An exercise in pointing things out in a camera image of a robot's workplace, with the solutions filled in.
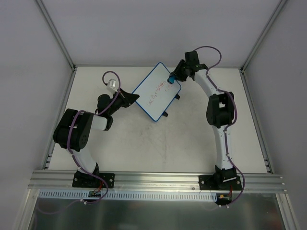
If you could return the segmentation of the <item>blue whiteboard eraser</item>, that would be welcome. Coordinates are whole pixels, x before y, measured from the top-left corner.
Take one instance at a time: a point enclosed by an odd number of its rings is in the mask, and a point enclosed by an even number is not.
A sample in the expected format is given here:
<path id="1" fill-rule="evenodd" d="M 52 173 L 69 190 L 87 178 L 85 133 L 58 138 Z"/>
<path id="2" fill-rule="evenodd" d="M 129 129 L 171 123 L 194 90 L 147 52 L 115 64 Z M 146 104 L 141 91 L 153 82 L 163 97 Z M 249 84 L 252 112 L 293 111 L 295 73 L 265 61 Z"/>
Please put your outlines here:
<path id="1" fill-rule="evenodd" d="M 170 76 L 168 79 L 167 79 L 167 82 L 170 83 L 170 84 L 173 84 L 175 82 L 175 77 L 174 76 Z"/>

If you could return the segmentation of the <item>blue framed whiteboard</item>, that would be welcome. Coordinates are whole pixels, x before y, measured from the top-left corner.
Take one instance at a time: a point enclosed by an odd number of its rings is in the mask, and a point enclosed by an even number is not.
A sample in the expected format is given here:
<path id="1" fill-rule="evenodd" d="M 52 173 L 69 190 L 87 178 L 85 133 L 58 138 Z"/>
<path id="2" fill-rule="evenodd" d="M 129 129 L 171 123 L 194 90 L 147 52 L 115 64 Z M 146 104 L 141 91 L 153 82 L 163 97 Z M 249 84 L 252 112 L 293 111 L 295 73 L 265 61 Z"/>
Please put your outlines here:
<path id="1" fill-rule="evenodd" d="M 139 95 L 137 105 L 155 122 L 165 114 L 182 89 L 178 81 L 167 81 L 169 75 L 168 68 L 159 62 L 132 92 Z"/>

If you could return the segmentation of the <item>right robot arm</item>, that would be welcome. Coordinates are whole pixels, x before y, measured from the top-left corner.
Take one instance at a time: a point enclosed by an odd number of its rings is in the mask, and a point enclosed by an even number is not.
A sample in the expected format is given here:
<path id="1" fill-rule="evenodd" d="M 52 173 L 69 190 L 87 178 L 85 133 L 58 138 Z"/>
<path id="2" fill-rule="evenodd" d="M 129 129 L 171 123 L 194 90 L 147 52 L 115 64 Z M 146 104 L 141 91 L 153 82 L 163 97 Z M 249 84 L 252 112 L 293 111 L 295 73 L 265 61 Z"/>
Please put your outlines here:
<path id="1" fill-rule="evenodd" d="M 197 51 L 185 53 L 175 70 L 170 73 L 168 82 L 184 82 L 192 78 L 209 98 L 206 119 L 212 126 L 217 160 L 215 173 L 211 176 L 199 176 L 200 190 L 230 190 L 236 186 L 237 173 L 232 161 L 230 147 L 230 126 L 236 121 L 236 107 L 231 92 L 220 89 L 209 75 L 209 68 L 201 64 Z"/>

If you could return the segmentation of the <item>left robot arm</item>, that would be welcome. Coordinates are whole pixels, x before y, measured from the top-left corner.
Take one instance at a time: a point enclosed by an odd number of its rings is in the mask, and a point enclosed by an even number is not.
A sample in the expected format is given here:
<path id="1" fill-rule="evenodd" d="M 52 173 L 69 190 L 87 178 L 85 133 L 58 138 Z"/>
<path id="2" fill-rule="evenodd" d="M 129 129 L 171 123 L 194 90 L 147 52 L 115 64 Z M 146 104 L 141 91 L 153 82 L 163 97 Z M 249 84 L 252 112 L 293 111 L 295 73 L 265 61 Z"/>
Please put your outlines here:
<path id="1" fill-rule="evenodd" d="M 87 142 L 92 129 L 108 131 L 113 124 L 112 115 L 120 108 L 128 108 L 140 96 L 138 94 L 119 92 L 110 97 L 102 94 L 97 99 L 95 113 L 67 109 L 58 123 L 53 140 L 61 148 L 66 149 L 78 167 L 78 172 L 84 174 L 83 181 L 90 187 L 100 183 L 99 166 L 87 148 Z"/>

